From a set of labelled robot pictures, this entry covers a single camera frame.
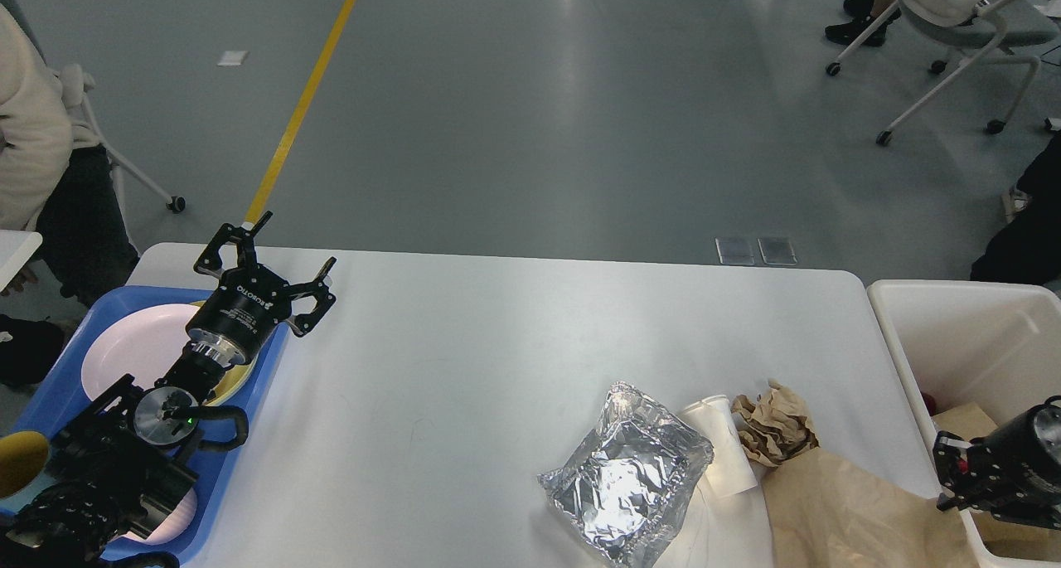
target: crumpled foil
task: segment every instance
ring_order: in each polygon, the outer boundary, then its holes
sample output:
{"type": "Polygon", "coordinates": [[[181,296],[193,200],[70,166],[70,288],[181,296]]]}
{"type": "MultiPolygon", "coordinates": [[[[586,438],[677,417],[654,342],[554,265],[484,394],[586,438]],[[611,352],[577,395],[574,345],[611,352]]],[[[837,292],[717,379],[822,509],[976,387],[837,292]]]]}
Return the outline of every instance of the crumpled foil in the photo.
{"type": "Polygon", "coordinates": [[[650,568],[685,520],[711,442],[628,383],[567,464],[538,476],[549,499],[614,568],[650,568]]]}

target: yellow floor line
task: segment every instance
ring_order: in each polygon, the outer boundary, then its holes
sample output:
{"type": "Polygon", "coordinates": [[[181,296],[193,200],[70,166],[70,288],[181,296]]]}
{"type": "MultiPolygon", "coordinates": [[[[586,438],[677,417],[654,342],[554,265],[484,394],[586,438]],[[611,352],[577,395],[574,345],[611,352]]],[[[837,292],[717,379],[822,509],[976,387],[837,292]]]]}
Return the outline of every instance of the yellow floor line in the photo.
{"type": "Polygon", "coordinates": [[[346,20],[350,16],[350,10],[353,8],[353,4],[356,1],[358,0],[346,0],[343,2],[343,8],[340,11],[338,16],[335,17],[335,23],[332,25],[332,31],[328,34],[328,41],[325,42],[324,50],[320,51],[320,55],[317,57],[317,63],[313,67],[313,72],[310,73],[310,81],[307,81],[306,88],[302,89],[302,96],[299,97],[298,104],[295,106],[295,111],[293,111],[290,121],[288,121],[288,128],[284,130],[283,137],[280,138],[280,144],[276,147],[276,153],[273,153],[273,160],[269,161],[268,170],[265,171],[265,176],[262,177],[262,182],[258,186],[258,192],[255,193],[255,199],[250,202],[250,209],[247,210],[247,216],[245,218],[246,222],[257,222],[258,219],[261,218],[261,213],[264,213],[268,196],[273,193],[273,187],[276,185],[276,179],[280,176],[280,171],[283,169],[283,162],[288,159],[288,153],[291,152],[291,147],[295,142],[298,130],[302,126],[302,120],[306,118],[306,113],[310,109],[313,97],[317,92],[317,87],[320,85],[320,79],[325,75],[325,71],[328,69],[328,63],[331,62],[331,55],[335,50],[335,44],[338,42],[340,36],[343,35],[343,28],[346,27],[346,20]]]}

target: chair leg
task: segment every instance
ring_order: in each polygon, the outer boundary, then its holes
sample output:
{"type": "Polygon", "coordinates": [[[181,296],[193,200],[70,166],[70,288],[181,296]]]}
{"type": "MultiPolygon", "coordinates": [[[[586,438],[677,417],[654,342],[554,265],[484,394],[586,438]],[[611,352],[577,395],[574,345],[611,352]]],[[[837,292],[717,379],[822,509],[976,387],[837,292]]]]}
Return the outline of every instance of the chair leg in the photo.
{"type": "Polygon", "coordinates": [[[920,100],[917,100],[917,103],[914,103],[912,106],[910,106],[906,111],[903,111],[903,114],[900,115],[898,119],[891,121],[891,123],[887,126],[887,128],[881,131],[881,133],[877,135],[876,143],[879,145],[887,145],[888,142],[891,141],[892,131],[894,131],[899,125],[905,122],[906,119],[910,118],[910,116],[914,115],[914,111],[918,111],[919,109],[921,109],[921,107],[924,106],[924,104],[927,104],[933,99],[933,97],[936,97],[936,94],[938,94],[940,91],[946,88],[947,85],[951,85],[952,83],[954,83],[955,80],[961,76],[962,73],[966,72],[966,70],[972,68],[972,66],[975,65],[975,63],[978,63],[980,58],[984,58],[985,55],[988,55],[990,51],[995,50],[998,47],[998,44],[1002,42],[1002,38],[1006,35],[1004,21],[999,21],[999,24],[1002,24],[1002,31],[997,32],[997,34],[995,34],[995,36],[991,38],[991,41],[989,41],[987,46],[977,50],[976,54],[973,54],[972,57],[966,58],[964,61],[961,61],[961,63],[958,63],[957,70],[955,70],[950,75],[944,78],[943,81],[940,81],[939,84],[936,85],[936,87],[932,88],[930,91],[925,92],[924,97],[921,97],[920,100]]]}
{"type": "Polygon", "coordinates": [[[125,177],[122,175],[122,168],[120,165],[110,163],[110,182],[115,186],[115,199],[118,199],[118,213],[122,217],[122,225],[125,225],[125,238],[128,240],[133,248],[136,249],[137,255],[143,255],[143,251],[136,246],[133,242],[133,235],[129,234],[129,223],[125,221],[125,177]]]}
{"type": "Polygon", "coordinates": [[[1028,66],[1028,69],[1024,72],[1024,81],[1021,82],[1021,87],[1016,91],[1016,97],[1013,99],[1013,103],[1010,104],[1009,110],[1006,111],[1005,117],[1002,119],[1002,122],[1008,123],[1009,119],[1013,118],[1013,111],[1016,111],[1016,107],[1020,106],[1021,102],[1024,100],[1024,96],[1028,92],[1028,88],[1031,87],[1031,81],[1034,81],[1036,74],[1039,73],[1042,61],[1039,59],[1038,55],[1007,55],[1005,58],[988,61],[987,63],[989,63],[989,65],[1028,66]]]}
{"type": "Polygon", "coordinates": [[[154,179],[151,179],[140,168],[131,162],[127,157],[123,156],[118,150],[115,150],[110,143],[107,142],[106,137],[103,136],[103,131],[100,130],[100,123],[95,121],[95,114],[92,111],[92,106],[88,103],[88,97],[84,96],[81,102],[81,109],[85,115],[89,125],[91,125],[92,131],[95,131],[95,135],[100,138],[100,143],[107,150],[107,155],[110,157],[110,161],[114,165],[120,165],[122,169],[133,175],[133,178],[139,179],[144,187],[147,187],[152,191],[155,191],[162,201],[166,202],[167,209],[170,209],[173,213],[180,213],[185,209],[185,199],[175,197],[167,192],[167,190],[159,187],[154,179]]]}
{"type": "Polygon", "coordinates": [[[851,42],[851,46],[846,47],[843,51],[840,52],[840,55],[837,55],[837,57],[833,59],[833,63],[829,65],[829,69],[827,69],[827,72],[829,72],[830,75],[836,74],[835,72],[832,72],[831,69],[836,69],[837,72],[839,72],[840,63],[843,62],[843,59],[848,57],[848,55],[851,55],[852,51],[858,50],[862,44],[865,44],[866,39],[869,39],[869,36],[873,35],[873,32],[875,32],[876,29],[880,29],[881,24],[884,24],[891,17],[891,13],[894,13],[895,10],[898,8],[899,8],[899,0],[891,2],[891,5],[884,13],[881,13],[881,16],[876,17],[876,19],[872,21],[872,23],[870,23],[868,28],[866,28],[865,32],[862,32],[862,34],[856,36],[854,41],[851,42]]]}

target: white sweater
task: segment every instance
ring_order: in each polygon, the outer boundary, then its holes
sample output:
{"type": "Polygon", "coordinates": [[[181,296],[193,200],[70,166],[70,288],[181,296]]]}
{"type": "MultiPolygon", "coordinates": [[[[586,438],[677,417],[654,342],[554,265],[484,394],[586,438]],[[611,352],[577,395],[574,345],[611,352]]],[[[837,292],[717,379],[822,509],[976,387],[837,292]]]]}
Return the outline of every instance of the white sweater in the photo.
{"type": "Polygon", "coordinates": [[[63,106],[63,85],[0,5],[0,229],[32,230],[75,148],[99,144],[63,106]]]}

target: yellow cup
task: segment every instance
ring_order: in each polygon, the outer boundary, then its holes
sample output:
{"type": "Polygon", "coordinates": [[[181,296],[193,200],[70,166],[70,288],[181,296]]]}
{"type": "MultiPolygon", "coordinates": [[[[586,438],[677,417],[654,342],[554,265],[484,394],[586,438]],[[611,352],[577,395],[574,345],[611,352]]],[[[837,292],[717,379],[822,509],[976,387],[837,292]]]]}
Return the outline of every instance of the yellow cup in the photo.
{"type": "Polygon", "coordinates": [[[0,509],[18,512],[55,483],[45,472],[50,455],[48,438],[36,431],[0,438],[0,509]]]}

